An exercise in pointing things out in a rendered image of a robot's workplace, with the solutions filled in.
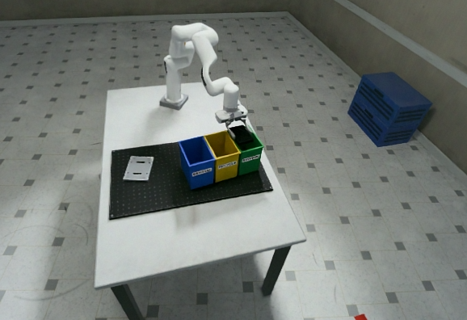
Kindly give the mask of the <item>yellow recycle bin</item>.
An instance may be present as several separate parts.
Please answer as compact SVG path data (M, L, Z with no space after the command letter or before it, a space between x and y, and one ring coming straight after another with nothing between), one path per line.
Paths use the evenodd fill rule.
M214 158L215 182L237 176L238 158L241 153L227 130L203 135Z

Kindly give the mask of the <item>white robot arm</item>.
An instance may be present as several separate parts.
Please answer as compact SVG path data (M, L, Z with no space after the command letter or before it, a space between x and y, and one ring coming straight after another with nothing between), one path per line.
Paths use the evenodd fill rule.
M201 80L207 93L212 97L224 94L223 110L228 112L232 119L241 117L244 112L236 112L240 105L238 103L238 87L229 78L221 78L211 82L208 76L209 67L217 60L217 55L212 48L218 43L215 31L202 23L195 23L186 26L173 26L172 36L169 47L170 55L165 57L163 61L166 71L167 96L165 95L165 100L169 103L183 101L181 75L178 69L191 64L196 50L203 65Z

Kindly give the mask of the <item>green bin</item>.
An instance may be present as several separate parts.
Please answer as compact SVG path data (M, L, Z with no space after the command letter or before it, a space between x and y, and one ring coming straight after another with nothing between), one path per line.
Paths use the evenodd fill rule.
M252 130L251 127L250 129ZM260 159L264 145L258 139L253 130L252 132L253 133L251 134L251 136L253 137L254 142L247 143L244 145L238 145L237 142L231 137L233 139L233 142L241 152L238 158L238 175L244 175L252 171L257 171L259 169Z

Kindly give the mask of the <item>blue bin with label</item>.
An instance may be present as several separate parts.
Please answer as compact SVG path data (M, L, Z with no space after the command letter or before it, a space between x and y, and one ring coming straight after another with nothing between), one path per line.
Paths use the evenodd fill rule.
M181 167L190 189L213 183L214 161L216 160L203 136L178 141Z

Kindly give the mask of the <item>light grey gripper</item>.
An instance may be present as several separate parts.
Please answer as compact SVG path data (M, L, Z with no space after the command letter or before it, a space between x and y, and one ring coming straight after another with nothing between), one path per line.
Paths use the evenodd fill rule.
M235 139L235 135L234 135L233 131L231 132L231 130L229 128L229 125L231 125L231 122L234 122L234 121L239 121L240 120L246 126L246 130L249 132L249 134L253 133L252 130L250 129L250 127L246 123L247 110L243 106L238 106L238 109L237 109L236 112L240 112L240 111L244 112L244 114L242 114L241 117L234 118L234 119L232 119L232 116L228 112L225 112L223 109L218 110L218 111L215 112L215 118L216 118L217 122L219 124L225 123L225 127L228 129L229 134L233 139Z

